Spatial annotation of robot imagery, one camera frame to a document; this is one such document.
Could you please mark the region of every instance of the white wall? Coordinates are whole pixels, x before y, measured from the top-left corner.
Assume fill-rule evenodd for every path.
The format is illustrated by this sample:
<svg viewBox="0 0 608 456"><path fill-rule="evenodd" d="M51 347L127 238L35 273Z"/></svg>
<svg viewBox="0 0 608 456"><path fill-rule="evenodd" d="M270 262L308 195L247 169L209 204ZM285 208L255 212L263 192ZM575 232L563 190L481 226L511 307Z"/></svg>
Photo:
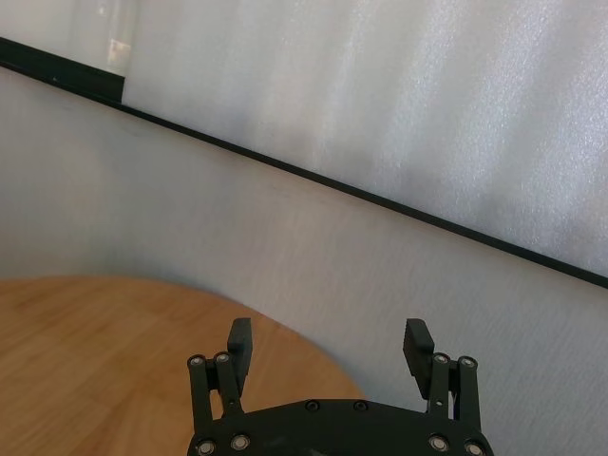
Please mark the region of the white wall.
<svg viewBox="0 0 608 456"><path fill-rule="evenodd" d="M420 409L407 317L481 360L496 454L608 446L608 291L0 69L0 276L125 274L241 301Z"/></svg>

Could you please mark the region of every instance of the translucent panel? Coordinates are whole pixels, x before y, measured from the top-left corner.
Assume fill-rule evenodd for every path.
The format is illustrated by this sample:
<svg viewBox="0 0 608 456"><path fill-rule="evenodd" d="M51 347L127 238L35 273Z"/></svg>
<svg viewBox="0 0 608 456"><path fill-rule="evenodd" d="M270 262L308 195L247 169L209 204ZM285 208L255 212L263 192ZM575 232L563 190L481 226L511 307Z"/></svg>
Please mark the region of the translucent panel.
<svg viewBox="0 0 608 456"><path fill-rule="evenodd" d="M3 0L0 36L124 75L139 0Z"/></svg>
<svg viewBox="0 0 608 456"><path fill-rule="evenodd" d="M149 0L124 101L608 274L604 0Z"/></svg>

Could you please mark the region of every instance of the white backdrop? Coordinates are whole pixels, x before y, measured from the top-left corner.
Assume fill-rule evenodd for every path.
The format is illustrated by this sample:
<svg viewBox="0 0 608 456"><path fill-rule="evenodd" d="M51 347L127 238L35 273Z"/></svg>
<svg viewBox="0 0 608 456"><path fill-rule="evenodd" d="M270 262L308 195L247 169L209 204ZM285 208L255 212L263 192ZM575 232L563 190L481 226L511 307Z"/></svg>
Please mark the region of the white backdrop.
<svg viewBox="0 0 608 456"><path fill-rule="evenodd" d="M125 102L608 276L604 0L147 0Z"/></svg>
<svg viewBox="0 0 608 456"><path fill-rule="evenodd" d="M124 74L140 0L2 0L0 36Z"/></svg>

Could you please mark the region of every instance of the black horizontal line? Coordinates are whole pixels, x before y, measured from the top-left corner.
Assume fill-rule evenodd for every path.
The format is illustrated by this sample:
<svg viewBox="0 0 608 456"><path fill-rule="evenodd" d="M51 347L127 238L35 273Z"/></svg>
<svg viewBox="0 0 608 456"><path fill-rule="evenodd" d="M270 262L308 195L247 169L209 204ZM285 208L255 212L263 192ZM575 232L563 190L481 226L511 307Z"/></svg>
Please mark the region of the black horizontal line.
<svg viewBox="0 0 608 456"><path fill-rule="evenodd" d="M412 217L413 219L418 219L433 226L448 230L451 233L473 239L481 242L482 244L502 250L503 252L507 252L516 257L527 259L534 263L540 264L541 266L545 266L555 271L568 274L569 276L573 276L608 289L608 277L603 275L599 275L563 261L559 261L550 256L545 256L529 249L519 247L496 237L485 235L457 223L406 206L405 204L401 204L391 199L379 197L378 195L374 195L373 193L367 192L352 185L321 176L320 174L294 166L286 163L285 161L268 157L260 154L259 152L220 140L213 136L200 133L192 128L188 128L177 123L172 123L165 119L142 112L133 107L126 106L121 103L124 78L115 74L108 73L97 68L92 68L91 66L85 66L53 54L48 54L33 47L27 47L19 43L14 43L4 38L0 38L0 66L12 69L33 79L48 83L52 86L62 88L76 95L86 97L89 100L113 107L127 114L131 114L139 117L140 119L149 121L153 124L170 128L171 130L177 131L192 138L196 138L197 140L230 150L244 157L248 157L283 171L287 171L288 173L295 174L309 181L320 183L334 190L338 190L348 195L360 198L361 200L377 204L390 209L391 211L398 212L399 214Z"/></svg>

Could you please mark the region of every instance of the round table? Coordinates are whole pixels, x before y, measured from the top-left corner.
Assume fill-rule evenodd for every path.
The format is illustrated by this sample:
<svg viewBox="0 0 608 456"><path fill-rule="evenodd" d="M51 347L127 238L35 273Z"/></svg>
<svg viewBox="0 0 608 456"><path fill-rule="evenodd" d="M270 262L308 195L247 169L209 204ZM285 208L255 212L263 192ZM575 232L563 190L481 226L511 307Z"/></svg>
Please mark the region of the round table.
<svg viewBox="0 0 608 456"><path fill-rule="evenodd" d="M2 453L185 454L186 360L225 350L238 317L251 317L254 331L245 411L362 397L311 342L214 294L125 277L0 281Z"/></svg>

